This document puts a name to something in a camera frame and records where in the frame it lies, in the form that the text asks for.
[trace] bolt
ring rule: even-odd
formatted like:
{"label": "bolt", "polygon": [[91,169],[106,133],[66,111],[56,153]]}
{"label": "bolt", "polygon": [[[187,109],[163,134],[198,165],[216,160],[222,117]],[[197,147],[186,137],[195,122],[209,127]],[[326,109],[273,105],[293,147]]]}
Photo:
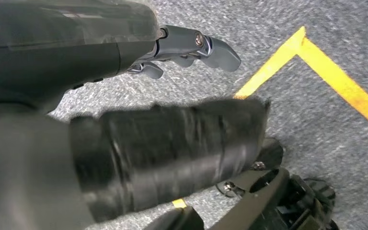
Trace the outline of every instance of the bolt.
{"label": "bolt", "polygon": [[265,170],[266,166],[263,162],[261,161],[256,161],[255,163],[253,163],[252,165],[252,170]]}
{"label": "bolt", "polygon": [[227,192],[232,191],[232,189],[235,188],[235,185],[232,182],[225,182],[225,184],[223,185],[223,189]]}
{"label": "bolt", "polygon": [[203,46],[204,45],[204,37],[202,36],[202,34],[197,33],[195,36],[195,44],[197,46]]}

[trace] robotic finger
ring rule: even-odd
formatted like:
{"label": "robotic finger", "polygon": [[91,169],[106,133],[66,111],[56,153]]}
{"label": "robotic finger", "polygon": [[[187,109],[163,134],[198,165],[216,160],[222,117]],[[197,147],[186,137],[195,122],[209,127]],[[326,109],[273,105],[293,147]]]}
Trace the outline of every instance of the robotic finger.
{"label": "robotic finger", "polygon": [[145,73],[157,79],[163,75],[163,71],[152,61],[173,61],[187,68],[197,59],[211,68],[221,68],[228,72],[237,70],[241,64],[240,57],[227,43],[198,30],[163,25],[154,48],[139,58],[128,73]]}

